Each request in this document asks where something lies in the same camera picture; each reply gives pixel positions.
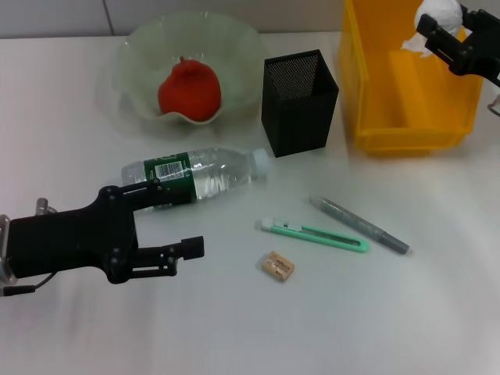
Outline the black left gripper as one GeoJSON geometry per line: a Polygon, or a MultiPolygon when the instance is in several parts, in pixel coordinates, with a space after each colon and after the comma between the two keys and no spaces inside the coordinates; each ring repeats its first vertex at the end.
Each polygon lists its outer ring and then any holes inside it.
{"type": "Polygon", "coordinates": [[[188,180],[161,182],[155,178],[124,187],[104,187],[82,209],[13,220],[7,239],[7,263],[17,278],[82,267],[102,270],[112,284],[174,277],[179,259],[205,255],[204,237],[138,249],[133,211],[194,200],[194,184],[188,180]]]}

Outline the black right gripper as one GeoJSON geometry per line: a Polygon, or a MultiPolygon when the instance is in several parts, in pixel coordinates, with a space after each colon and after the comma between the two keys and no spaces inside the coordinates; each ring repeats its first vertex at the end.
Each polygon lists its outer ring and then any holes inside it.
{"type": "Polygon", "coordinates": [[[455,75],[499,81],[499,18],[483,9],[469,10],[463,4],[460,7],[462,25],[471,33],[463,42],[426,13],[420,17],[416,31],[427,39],[425,48],[455,75]]]}

